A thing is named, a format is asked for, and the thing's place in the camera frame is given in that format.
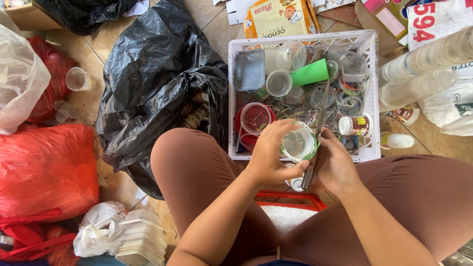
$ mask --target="knife blade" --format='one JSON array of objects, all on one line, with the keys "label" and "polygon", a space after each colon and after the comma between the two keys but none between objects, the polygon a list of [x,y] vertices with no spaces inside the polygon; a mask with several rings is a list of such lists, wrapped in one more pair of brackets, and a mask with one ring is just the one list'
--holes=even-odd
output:
[{"label": "knife blade", "polygon": [[[322,133],[322,128],[324,127],[324,124],[325,124],[325,110],[327,108],[327,98],[328,98],[329,87],[330,87],[330,83],[329,81],[327,81],[327,86],[325,87],[325,91],[324,91],[324,98],[322,100],[322,105],[320,106],[320,113],[318,114],[318,117],[316,119],[317,124],[315,128],[315,141],[317,143],[320,143],[320,137],[321,137],[320,134]],[[315,151],[315,155],[314,155],[315,160],[317,158],[317,151]],[[315,160],[312,160],[314,162],[313,164],[311,164],[312,168],[307,169],[304,172],[304,177],[302,178],[302,185],[301,185],[301,188],[304,190],[309,189],[310,185],[312,184],[312,179],[314,179],[313,172],[314,172],[314,167],[315,167]]]}]

